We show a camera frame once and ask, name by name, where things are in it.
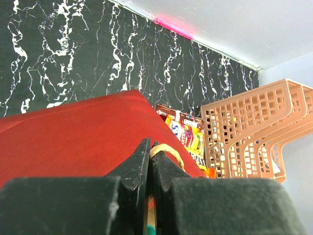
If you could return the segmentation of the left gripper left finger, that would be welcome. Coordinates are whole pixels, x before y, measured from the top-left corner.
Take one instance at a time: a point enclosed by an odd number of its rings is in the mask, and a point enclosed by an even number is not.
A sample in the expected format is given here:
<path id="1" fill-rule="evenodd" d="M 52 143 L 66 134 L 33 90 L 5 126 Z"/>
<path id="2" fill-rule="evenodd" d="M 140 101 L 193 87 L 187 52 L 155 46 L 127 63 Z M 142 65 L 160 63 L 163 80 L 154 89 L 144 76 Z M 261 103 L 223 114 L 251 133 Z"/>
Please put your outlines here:
<path id="1" fill-rule="evenodd" d="M 0 190 L 3 235 L 144 235 L 150 138 L 102 177 L 16 178 Z"/>

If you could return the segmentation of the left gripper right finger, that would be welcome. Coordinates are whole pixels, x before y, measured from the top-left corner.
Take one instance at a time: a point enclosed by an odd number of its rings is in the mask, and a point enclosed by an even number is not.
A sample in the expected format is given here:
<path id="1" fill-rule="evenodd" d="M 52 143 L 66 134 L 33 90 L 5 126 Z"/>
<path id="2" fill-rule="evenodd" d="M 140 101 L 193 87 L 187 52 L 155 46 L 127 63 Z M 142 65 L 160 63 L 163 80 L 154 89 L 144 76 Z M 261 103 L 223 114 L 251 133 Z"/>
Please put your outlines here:
<path id="1" fill-rule="evenodd" d="M 269 179 L 191 177 L 155 142 L 152 180 L 158 235 L 303 235 L 282 185 Z"/>

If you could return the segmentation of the teal fox's candy bag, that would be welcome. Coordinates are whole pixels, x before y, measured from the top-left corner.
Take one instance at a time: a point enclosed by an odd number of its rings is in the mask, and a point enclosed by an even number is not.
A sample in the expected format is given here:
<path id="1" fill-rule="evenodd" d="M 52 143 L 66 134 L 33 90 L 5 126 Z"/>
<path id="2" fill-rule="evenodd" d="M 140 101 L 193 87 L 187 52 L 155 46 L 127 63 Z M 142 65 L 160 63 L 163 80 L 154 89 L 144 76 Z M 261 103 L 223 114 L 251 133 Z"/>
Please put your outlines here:
<path id="1" fill-rule="evenodd" d="M 156 235 L 156 230 L 152 225 L 147 225 L 147 235 Z"/>

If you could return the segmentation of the colourful fruit candy bag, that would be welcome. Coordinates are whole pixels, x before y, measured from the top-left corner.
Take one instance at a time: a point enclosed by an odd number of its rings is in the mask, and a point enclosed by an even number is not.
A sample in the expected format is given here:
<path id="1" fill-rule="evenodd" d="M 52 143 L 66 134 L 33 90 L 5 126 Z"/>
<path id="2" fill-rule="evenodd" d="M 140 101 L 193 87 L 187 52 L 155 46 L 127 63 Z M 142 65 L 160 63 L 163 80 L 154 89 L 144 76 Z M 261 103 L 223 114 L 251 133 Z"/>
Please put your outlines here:
<path id="1" fill-rule="evenodd" d="M 198 168 L 205 173 L 206 177 L 209 179 L 216 178 L 216 170 L 206 166 L 204 129 L 184 125 L 181 122 L 172 120 L 170 117 L 166 119 L 165 123 L 191 155 Z"/>

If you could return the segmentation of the red paper bag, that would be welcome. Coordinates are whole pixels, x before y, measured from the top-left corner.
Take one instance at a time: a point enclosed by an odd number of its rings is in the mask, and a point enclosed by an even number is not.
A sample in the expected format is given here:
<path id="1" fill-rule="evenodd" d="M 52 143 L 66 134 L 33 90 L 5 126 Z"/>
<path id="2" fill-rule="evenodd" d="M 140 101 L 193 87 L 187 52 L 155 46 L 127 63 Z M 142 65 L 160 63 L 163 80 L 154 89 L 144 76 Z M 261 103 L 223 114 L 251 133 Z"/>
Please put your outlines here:
<path id="1" fill-rule="evenodd" d="M 174 148 L 187 174 L 202 171 L 135 90 L 2 118 L 0 188 L 16 178 L 102 177 L 150 138 Z"/>

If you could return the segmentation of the pink plastic desk organizer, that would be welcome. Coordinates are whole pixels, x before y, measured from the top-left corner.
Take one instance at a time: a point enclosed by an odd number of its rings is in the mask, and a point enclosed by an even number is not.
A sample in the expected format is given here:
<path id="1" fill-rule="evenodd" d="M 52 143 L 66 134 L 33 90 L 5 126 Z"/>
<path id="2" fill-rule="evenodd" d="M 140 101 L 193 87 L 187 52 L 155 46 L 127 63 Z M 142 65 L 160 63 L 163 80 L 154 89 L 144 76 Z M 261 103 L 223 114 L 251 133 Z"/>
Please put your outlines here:
<path id="1" fill-rule="evenodd" d="M 203 105 L 205 160 L 212 177 L 268 178 L 278 158 L 272 140 L 309 122 L 313 114 L 311 87 L 289 79 Z"/>

